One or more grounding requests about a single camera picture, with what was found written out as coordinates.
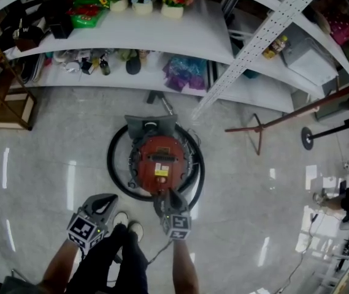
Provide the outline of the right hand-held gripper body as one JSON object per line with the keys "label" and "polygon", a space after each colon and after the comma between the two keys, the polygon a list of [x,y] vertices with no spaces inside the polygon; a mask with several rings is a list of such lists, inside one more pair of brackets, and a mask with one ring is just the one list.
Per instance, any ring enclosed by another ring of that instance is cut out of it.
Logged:
{"label": "right hand-held gripper body", "polygon": [[182,196],[183,205],[180,209],[170,208],[169,190],[161,192],[153,199],[153,206],[165,235],[170,240],[186,240],[191,231],[189,205]]}

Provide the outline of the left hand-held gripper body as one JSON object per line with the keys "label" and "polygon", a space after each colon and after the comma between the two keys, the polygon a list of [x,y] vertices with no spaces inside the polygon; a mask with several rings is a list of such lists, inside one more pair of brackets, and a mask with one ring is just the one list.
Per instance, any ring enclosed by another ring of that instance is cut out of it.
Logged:
{"label": "left hand-held gripper body", "polygon": [[[92,210],[92,204],[99,198],[115,195],[116,201],[104,214],[96,214]],[[70,241],[78,245],[83,252],[88,252],[95,247],[105,236],[113,230],[112,220],[118,204],[116,194],[97,194],[86,199],[84,204],[72,215],[67,226],[67,234]]]}

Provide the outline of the red vacuum cleaner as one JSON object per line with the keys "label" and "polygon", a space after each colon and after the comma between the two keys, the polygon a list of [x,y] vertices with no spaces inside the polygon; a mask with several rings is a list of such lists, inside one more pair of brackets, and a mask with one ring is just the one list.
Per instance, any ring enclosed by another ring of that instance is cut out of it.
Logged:
{"label": "red vacuum cleaner", "polygon": [[[125,116],[126,124],[113,136],[107,152],[107,169],[114,184],[127,196],[142,202],[175,194],[185,196],[195,190],[188,209],[198,202],[205,181],[205,163],[199,140],[178,123],[172,105],[161,91],[150,91],[147,103],[160,99],[167,111],[164,116]],[[124,183],[116,168],[120,140],[131,140],[128,157],[130,181]]]}

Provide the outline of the person's left forearm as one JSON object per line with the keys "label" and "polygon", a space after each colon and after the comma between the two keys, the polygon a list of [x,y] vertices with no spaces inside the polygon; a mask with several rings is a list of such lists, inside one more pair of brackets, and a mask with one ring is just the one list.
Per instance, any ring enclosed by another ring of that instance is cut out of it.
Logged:
{"label": "person's left forearm", "polygon": [[38,284],[45,294],[65,292],[78,250],[79,247],[68,239],[61,245]]}

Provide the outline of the person's right forearm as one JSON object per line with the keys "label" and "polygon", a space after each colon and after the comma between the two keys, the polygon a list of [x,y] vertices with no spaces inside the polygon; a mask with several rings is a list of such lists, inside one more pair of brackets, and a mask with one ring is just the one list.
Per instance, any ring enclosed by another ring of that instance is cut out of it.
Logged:
{"label": "person's right forearm", "polygon": [[175,294],[199,294],[199,282],[185,240],[174,241],[172,278]]}

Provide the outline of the person's left white shoe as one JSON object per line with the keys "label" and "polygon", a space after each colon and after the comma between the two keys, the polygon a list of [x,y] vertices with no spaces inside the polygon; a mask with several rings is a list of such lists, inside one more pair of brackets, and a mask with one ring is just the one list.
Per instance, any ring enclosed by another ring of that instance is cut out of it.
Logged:
{"label": "person's left white shoe", "polygon": [[129,217],[124,211],[118,212],[113,218],[113,227],[117,228],[118,226],[127,228],[129,225]]}

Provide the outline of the person's white shoe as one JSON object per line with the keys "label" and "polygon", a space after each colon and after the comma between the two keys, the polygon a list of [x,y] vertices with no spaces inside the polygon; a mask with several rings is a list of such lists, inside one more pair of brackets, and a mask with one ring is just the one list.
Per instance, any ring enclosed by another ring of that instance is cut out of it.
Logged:
{"label": "person's white shoe", "polygon": [[113,218],[113,227],[117,228],[118,226],[127,228],[129,225],[129,217],[124,211],[118,212]]}
{"label": "person's white shoe", "polygon": [[138,221],[131,221],[128,225],[128,232],[134,233],[137,236],[137,242],[141,242],[144,237],[143,226]]}

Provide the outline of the person's right white shoe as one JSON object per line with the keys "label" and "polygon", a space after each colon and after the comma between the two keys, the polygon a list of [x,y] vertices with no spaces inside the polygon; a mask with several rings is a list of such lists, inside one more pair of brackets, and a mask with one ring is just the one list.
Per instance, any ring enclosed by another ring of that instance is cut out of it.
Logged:
{"label": "person's right white shoe", "polygon": [[131,221],[128,225],[128,232],[134,233],[137,236],[137,242],[141,242],[144,237],[143,226],[138,221]]}

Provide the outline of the person's black trousers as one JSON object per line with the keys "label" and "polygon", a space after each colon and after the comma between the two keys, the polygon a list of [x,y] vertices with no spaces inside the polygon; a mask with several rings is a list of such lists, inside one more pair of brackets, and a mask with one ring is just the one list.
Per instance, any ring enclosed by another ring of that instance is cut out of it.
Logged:
{"label": "person's black trousers", "polygon": [[[119,250],[122,250],[122,263],[114,287],[109,287],[109,269]],[[147,266],[136,233],[118,224],[79,264],[65,294],[148,294]]]}

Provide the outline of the wooden shelf cart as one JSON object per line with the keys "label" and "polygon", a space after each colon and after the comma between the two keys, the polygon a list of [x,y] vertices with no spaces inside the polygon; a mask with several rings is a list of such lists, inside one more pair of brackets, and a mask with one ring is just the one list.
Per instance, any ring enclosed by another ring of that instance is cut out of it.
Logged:
{"label": "wooden shelf cart", "polygon": [[0,129],[31,131],[31,115],[36,103],[35,96],[0,50]]}

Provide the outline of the heap of purple teal bags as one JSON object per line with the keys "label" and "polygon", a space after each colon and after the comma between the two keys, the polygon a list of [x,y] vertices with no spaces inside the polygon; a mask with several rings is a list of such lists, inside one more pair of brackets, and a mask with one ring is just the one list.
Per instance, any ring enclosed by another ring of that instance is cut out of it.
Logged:
{"label": "heap of purple teal bags", "polygon": [[206,70],[205,59],[173,55],[163,68],[165,86],[177,92],[182,92],[186,86],[190,89],[206,90],[204,76]]}

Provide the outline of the dark glass bottle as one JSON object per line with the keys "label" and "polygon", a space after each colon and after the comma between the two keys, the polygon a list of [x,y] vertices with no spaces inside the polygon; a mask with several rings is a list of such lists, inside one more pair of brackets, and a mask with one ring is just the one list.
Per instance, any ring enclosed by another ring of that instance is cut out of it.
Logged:
{"label": "dark glass bottle", "polygon": [[110,74],[110,67],[106,54],[101,55],[99,58],[99,66],[103,75],[108,76]]}

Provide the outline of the black oval brush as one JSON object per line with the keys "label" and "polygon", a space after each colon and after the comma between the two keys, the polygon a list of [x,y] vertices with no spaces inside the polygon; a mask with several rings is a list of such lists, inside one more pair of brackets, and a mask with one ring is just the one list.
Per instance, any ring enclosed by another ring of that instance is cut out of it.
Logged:
{"label": "black oval brush", "polygon": [[126,71],[130,75],[136,75],[141,70],[141,61],[137,52],[132,54],[126,62]]}

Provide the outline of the black metal coat rack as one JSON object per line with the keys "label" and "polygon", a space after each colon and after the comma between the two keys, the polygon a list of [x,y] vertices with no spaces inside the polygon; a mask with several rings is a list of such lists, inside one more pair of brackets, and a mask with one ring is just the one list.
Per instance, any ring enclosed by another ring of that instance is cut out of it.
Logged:
{"label": "black metal coat rack", "polygon": [[311,150],[313,148],[314,140],[325,137],[334,133],[338,133],[343,130],[349,129],[349,119],[344,121],[344,124],[333,129],[326,130],[317,134],[313,134],[308,127],[303,127],[301,130],[301,140],[304,148],[306,150]]}

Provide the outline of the brown wooden coat rack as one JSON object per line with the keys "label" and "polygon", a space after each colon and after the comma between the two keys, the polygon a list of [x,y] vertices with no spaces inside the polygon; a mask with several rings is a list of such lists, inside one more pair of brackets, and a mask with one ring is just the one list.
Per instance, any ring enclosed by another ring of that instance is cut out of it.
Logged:
{"label": "brown wooden coat rack", "polygon": [[253,114],[253,117],[256,119],[256,122],[258,123],[257,126],[253,126],[253,127],[241,127],[241,128],[235,128],[235,129],[226,129],[225,132],[226,133],[233,133],[233,132],[250,132],[253,131],[255,133],[259,134],[259,142],[258,142],[258,147],[256,148],[256,154],[259,156],[261,153],[261,145],[262,145],[262,140],[263,140],[263,131],[266,130],[267,128],[280,124],[284,121],[287,121],[291,118],[296,118],[300,115],[304,115],[305,113],[307,113],[308,111],[311,111],[313,109],[316,109],[322,105],[325,105],[327,103],[330,103],[334,100],[337,100],[338,98],[341,98],[343,96],[346,96],[349,94],[349,86],[343,88],[343,89],[339,89],[337,90],[334,94],[330,94],[329,96],[320,99],[316,102],[313,102],[311,104],[308,104],[304,107],[301,107],[300,109],[297,109],[294,112],[288,113],[278,119],[275,119],[273,121],[270,121],[268,123],[261,123],[261,121],[259,120],[259,117],[256,113]]}

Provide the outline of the white metal shelving unit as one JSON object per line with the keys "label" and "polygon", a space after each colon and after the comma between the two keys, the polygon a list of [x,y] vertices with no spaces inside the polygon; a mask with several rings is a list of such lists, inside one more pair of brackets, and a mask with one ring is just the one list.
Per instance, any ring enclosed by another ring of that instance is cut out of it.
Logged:
{"label": "white metal shelving unit", "polygon": [[185,89],[201,97],[200,113],[214,100],[222,99],[289,113],[293,111],[291,88],[314,98],[324,96],[322,88],[307,76],[290,70],[282,58],[266,59],[262,51],[289,25],[309,34],[342,66],[349,76],[349,60],[343,50],[303,14],[313,0],[255,0],[270,8],[268,17],[252,32],[245,32],[245,47],[235,51],[229,29],[218,3],[196,0],[180,19],[171,19],[154,10],[137,15],[131,9],[104,12],[96,27],[75,29],[67,39],[47,36],[28,51],[7,50],[9,59],[68,49],[127,48],[153,50],[169,55],[201,58],[217,67],[217,79],[210,89]]}

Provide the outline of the dark brown open box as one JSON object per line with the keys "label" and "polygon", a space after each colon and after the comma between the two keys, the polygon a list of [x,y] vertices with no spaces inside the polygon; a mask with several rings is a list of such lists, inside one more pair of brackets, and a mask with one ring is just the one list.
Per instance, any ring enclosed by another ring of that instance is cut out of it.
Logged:
{"label": "dark brown open box", "polygon": [[27,51],[37,48],[43,38],[43,30],[37,26],[18,28],[13,32],[15,46],[20,51]]}

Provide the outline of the black square box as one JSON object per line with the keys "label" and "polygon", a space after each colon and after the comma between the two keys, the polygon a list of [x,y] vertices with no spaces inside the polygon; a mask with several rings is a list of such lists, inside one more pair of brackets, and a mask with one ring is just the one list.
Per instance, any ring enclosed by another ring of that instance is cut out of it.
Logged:
{"label": "black square box", "polygon": [[71,17],[68,14],[51,18],[48,25],[55,39],[67,39],[74,30]]}

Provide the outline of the green snack bag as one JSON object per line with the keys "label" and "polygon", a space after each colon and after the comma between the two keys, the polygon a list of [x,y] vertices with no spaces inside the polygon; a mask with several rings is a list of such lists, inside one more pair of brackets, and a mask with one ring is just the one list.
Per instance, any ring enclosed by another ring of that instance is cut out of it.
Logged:
{"label": "green snack bag", "polygon": [[95,28],[107,10],[107,0],[73,0],[67,14],[75,29]]}

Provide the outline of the yellow drink bottle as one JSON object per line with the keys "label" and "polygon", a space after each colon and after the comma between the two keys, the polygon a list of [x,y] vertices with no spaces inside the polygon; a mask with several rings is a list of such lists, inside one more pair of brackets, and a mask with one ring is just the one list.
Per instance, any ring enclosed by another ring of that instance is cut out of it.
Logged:
{"label": "yellow drink bottle", "polygon": [[264,51],[263,56],[266,59],[272,59],[277,56],[286,46],[287,36],[282,35],[276,38]]}

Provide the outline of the white microwave oven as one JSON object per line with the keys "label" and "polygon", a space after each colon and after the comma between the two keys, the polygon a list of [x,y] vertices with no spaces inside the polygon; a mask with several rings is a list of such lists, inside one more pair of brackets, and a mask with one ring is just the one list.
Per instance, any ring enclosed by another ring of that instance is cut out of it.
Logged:
{"label": "white microwave oven", "polygon": [[289,69],[317,86],[323,86],[338,76],[331,56],[303,29],[291,24],[284,35],[288,40],[282,55]]}

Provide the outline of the red dotted bag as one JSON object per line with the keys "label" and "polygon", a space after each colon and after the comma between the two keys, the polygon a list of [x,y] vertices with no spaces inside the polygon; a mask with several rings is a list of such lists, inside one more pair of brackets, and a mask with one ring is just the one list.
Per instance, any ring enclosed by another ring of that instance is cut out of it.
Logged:
{"label": "red dotted bag", "polygon": [[349,41],[349,16],[338,11],[330,10],[324,13],[330,27],[330,35],[335,42],[342,46]]}

